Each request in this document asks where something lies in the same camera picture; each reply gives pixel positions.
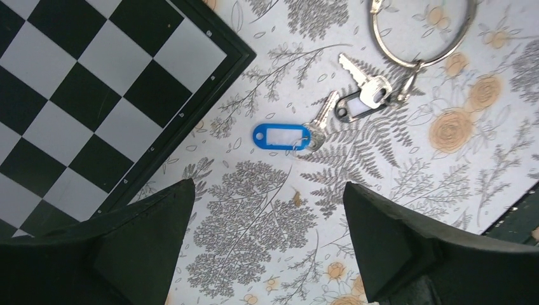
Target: blue key tag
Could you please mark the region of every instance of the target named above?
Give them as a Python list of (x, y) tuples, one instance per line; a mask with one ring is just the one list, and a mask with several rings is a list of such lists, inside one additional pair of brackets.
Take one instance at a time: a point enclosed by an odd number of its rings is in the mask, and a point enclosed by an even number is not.
[(311, 133), (303, 125), (260, 124), (253, 131), (253, 141), (261, 149), (300, 151), (311, 142)]

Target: table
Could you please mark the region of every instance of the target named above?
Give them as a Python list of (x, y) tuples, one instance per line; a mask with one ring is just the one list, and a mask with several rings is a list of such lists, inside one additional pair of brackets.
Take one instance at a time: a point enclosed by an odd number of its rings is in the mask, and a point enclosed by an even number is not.
[[(370, 1), (207, 2), (258, 57), (133, 199), (196, 182), (169, 304), (364, 304), (346, 181), (481, 234), (538, 180), (538, 2), (479, 1), (458, 53), (420, 75), (405, 107), (331, 119), (323, 148), (302, 158), (258, 149), (252, 129), (305, 123), (331, 90), (356, 90), (339, 53), (395, 84), (405, 76), (371, 39)], [(384, 40), (402, 58), (429, 57), (466, 2), (408, 2), (384, 2)]]

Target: black square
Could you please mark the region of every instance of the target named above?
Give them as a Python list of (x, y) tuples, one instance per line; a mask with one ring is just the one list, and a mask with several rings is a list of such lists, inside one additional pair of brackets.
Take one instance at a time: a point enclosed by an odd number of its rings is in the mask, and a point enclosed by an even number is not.
[(25, 139), (20, 139), (10, 152), (0, 172), (26, 187), (39, 197), (52, 187), (65, 166)]
[(50, 231), (67, 227), (79, 222), (45, 200), (26, 218), (20, 229), (35, 236), (43, 236)]
[(190, 96), (191, 92), (154, 60), (125, 94), (131, 104), (163, 128)]
[(78, 59), (106, 18), (85, 0), (41, 0), (28, 21)]
[(105, 192), (110, 192), (131, 168), (133, 162), (112, 146), (93, 135), (69, 168)]
[(0, 57), (4, 55), (23, 24), (23, 18), (0, 2)]
[(153, 57), (184, 18), (165, 0), (123, 0), (110, 20)]
[(99, 78), (76, 63), (51, 101), (94, 132), (120, 98)]
[(2, 67), (0, 84), (0, 122), (22, 135), (47, 99)]
[(16, 231), (16, 227), (0, 219), (0, 240), (11, 238)]

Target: key blade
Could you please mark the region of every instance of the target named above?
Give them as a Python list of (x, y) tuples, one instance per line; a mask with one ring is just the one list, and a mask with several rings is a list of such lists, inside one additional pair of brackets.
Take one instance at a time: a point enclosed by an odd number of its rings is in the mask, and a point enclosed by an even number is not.
[(318, 112), (315, 119), (311, 122), (317, 125), (320, 129), (324, 130), (327, 126), (327, 117), (329, 113), (333, 111), (337, 102), (341, 99), (341, 95), (338, 91), (333, 91), (325, 100), (321, 110)]
[(356, 67), (344, 53), (339, 55), (339, 64), (341, 64), (345, 70), (350, 72), (352, 78), (355, 80), (359, 88), (361, 88), (365, 82), (369, 80), (369, 76)]

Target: chessboard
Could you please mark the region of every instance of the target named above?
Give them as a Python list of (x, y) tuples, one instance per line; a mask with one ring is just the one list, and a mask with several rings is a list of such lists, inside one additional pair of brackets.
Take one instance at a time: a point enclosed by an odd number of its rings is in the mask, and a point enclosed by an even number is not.
[(201, 0), (0, 0), (0, 238), (127, 205), (254, 57)]

